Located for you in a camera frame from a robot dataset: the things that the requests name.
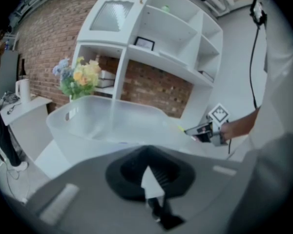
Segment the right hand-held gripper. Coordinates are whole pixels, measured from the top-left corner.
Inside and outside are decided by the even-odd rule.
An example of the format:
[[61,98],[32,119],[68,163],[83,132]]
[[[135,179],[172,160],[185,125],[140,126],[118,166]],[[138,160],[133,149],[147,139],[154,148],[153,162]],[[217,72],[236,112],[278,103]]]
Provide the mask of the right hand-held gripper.
[[221,103],[218,103],[208,112],[209,122],[184,130],[184,132],[197,141],[211,142],[216,147],[226,146],[227,142],[223,138],[221,127],[224,123],[228,122],[229,117],[229,111]]

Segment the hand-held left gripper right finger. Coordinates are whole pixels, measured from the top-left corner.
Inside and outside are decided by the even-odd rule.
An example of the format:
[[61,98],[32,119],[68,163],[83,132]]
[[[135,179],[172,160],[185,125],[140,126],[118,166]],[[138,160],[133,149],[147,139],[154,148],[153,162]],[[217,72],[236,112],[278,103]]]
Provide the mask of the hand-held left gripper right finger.
[[161,167],[151,166],[150,168],[161,188],[167,193],[169,186],[173,182],[173,172]]

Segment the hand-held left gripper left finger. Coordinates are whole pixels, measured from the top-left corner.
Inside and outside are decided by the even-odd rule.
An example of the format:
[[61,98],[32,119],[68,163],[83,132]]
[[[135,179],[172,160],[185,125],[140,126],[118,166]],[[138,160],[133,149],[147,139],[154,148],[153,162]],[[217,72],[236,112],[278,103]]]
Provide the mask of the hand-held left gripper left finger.
[[145,191],[145,199],[159,198],[164,196],[164,190],[160,186],[149,166],[147,166],[143,173],[141,187]]

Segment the person's right hand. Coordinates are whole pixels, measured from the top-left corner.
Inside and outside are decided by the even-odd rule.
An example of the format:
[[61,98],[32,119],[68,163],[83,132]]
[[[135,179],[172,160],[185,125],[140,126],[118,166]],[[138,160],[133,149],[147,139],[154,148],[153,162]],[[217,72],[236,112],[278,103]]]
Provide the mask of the person's right hand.
[[223,141],[228,141],[234,137],[234,127],[230,122],[225,122],[220,129]]

